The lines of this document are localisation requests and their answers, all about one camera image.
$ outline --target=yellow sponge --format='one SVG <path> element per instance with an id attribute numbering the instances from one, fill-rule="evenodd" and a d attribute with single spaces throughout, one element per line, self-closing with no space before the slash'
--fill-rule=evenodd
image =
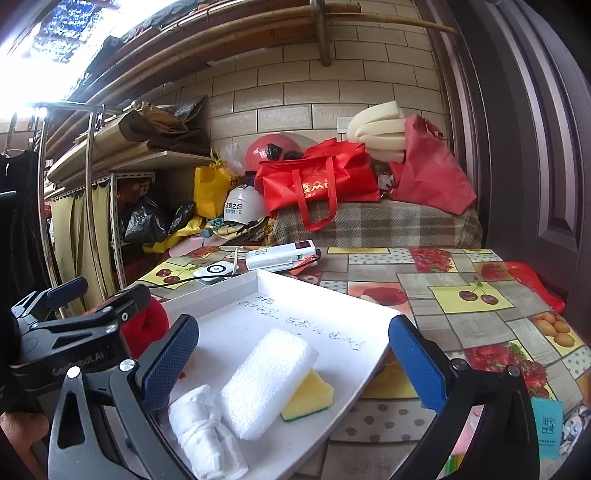
<path id="1" fill-rule="evenodd" d="M 322 380 L 316 371 L 310 370 L 281 412 L 281 417 L 284 421 L 292 421 L 326 410 L 332 405 L 333 391 L 334 388 Z"/>

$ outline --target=white cloth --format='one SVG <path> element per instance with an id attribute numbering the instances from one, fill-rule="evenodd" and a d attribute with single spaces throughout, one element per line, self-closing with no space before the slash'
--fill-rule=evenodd
<path id="1" fill-rule="evenodd" d="M 205 404 L 209 391 L 202 385 L 185 393 L 169 406 L 168 420 L 199 480 L 237 480 L 248 466 L 219 409 Z"/>

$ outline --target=fruit pattern tablecloth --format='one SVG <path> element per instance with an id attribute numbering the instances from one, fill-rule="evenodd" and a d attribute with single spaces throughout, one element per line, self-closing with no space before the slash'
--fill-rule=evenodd
<path id="1" fill-rule="evenodd" d="M 247 249 L 239 250 L 246 271 Z M 162 284 L 226 259 L 235 247 L 205 247 L 170 258 L 143 277 Z M 476 369 L 519 365 L 530 395 L 554 398 L 565 418 L 589 405 L 591 349 L 490 249 L 323 248 L 317 267 L 297 278 L 406 314 L 450 358 Z M 167 299 L 203 288 L 196 281 L 152 290 Z M 359 401 L 294 476 L 318 480 L 388 479 L 434 418 L 390 353 Z M 543 460 L 548 478 L 560 460 Z"/>

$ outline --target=black cable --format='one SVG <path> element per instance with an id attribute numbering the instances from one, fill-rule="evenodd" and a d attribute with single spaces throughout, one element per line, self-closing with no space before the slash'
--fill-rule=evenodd
<path id="1" fill-rule="evenodd" d="M 321 254 L 319 255 L 319 254 L 320 254 L 320 251 L 316 250 L 317 258 L 315 258 L 313 260 L 310 260 L 310 261 L 307 261 L 307 262 L 305 262 L 305 263 L 303 263 L 301 265 L 296 265 L 295 267 L 291 267 L 291 268 L 288 268 L 286 270 L 279 270 L 278 272 L 274 272 L 274 273 L 287 272 L 289 270 L 295 270 L 296 268 L 307 267 L 308 265 L 311 265 L 312 263 L 317 262 L 320 259 L 320 257 L 322 255 Z M 243 275 L 243 274 L 242 273 L 233 273 L 232 275 L 208 275 L 207 277 L 199 277 L 199 278 L 223 278 L 225 280 L 226 278 L 239 277 L 240 275 Z M 188 281 L 191 281 L 191 280 L 197 280 L 197 278 L 196 277 L 193 277 L 193 278 L 185 278 L 184 280 L 179 280 L 179 281 L 176 281 L 174 283 L 162 283 L 162 284 L 159 284 L 159 285 L 150 285 L 148 288 L 170 287 L 172 285 L 178 285 L 180 283 L 185 283 L 185 282 L 188 282 Z"/>

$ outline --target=red bag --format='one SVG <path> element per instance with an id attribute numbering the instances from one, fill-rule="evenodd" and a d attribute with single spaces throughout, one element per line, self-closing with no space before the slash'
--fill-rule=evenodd
<path id="1" fill-rule="evenodd" d="M 270 212 L 297 204 L 302 223 L 313 232 L 336 215 L 337 202 L 379 202 L 378 183 L 363 144 L 325 140 L 301 160 L 262 161 L 255 188 Z M 311 223 L 307 200 L 329 200 L 329 215 Z"/>
<path id="2" fill-rule="evenodd" d="M 474 202 L 470 181 L 443 141 L 443 134 L 429 120 L 413 115 L 404 122 L 404 164 L 391 162 L 392 200 L 418 203 L 461 215 Z"/>

